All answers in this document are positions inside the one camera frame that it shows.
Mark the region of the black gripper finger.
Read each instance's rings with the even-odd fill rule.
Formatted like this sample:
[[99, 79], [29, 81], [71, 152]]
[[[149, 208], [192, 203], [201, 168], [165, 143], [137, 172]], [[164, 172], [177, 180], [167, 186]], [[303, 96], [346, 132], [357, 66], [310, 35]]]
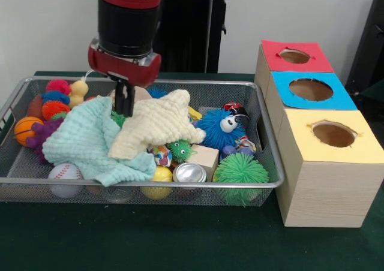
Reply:
[[116, 88], [115, 88], [115, 111], [119, 115], [124, 114], [124, 101], [125, 101], [125, 95], [124, 95], [124, 83], [122, 80], [118, 80], [116, 82]]
[[132, 117], [135, 97], [135, 87], [128, 81], [125, 82], [127, 97], [125, 98], [125, 117]]

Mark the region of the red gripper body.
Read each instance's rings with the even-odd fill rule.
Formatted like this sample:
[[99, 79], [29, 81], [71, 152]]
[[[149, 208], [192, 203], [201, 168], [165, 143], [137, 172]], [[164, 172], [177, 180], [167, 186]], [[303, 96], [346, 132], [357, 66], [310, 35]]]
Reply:
[[88, 62], [91, 69], [107, 77], [117, 77], [131, 85], [147, 88], [158, 76], [161, 56], [151, 52], [139, 59], [120, 58], [102, 51], [98, 42], [91, 42], [88, 49]]

